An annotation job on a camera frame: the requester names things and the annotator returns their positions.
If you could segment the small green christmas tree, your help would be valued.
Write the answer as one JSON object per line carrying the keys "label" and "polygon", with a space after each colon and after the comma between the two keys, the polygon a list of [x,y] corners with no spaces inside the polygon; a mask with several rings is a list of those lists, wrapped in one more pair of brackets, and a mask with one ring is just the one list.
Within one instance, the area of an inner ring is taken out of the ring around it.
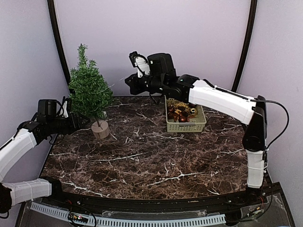
{"label": "small green christmas tree", "polygon": [[77,66],[70,71],[71,109],[92,119],[104,119],[105,110],[113,102],[111,86],[101,75],[97,63],[86,55],[88,46],[80,44]]}

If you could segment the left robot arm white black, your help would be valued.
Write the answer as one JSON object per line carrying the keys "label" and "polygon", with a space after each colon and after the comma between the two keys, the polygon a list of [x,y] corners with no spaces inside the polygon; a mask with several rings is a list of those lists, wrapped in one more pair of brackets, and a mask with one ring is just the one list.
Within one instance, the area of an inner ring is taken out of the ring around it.
{"label": "left robot arm white black", "polygon": [[71,99],[40,99],[37,112],[30,121],[21,123],[16,133],[0,148],[0,212],[36,198],[48,197],[56,206],[63,206],[67,196],[61,183],[50,177],[32,181],[6,183],[9,170],[31,149],[52,135],[71,135],[82,129],[90,119],[71,110]]}

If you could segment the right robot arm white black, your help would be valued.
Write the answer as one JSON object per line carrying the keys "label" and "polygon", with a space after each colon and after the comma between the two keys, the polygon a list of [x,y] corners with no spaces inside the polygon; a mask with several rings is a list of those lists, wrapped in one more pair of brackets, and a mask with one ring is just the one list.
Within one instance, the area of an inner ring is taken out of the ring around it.
{"label": "right robot arm white black", "polygon": [[143,92],[159,93],[183,103],[202,105],[229,115],[242,124],[245,132],[242,144],[247,153],[249,188],[242,194],[242,202],[252,205],[260,197],[263,177],[267,169],[267,107],[262,96],[244,96],[211,84],[206,79],[184,74],[177,76],[172,57],[168,53],[156,53],[144,57],[138,52],[129,54],[135,74],[125,83],[132,95]]}

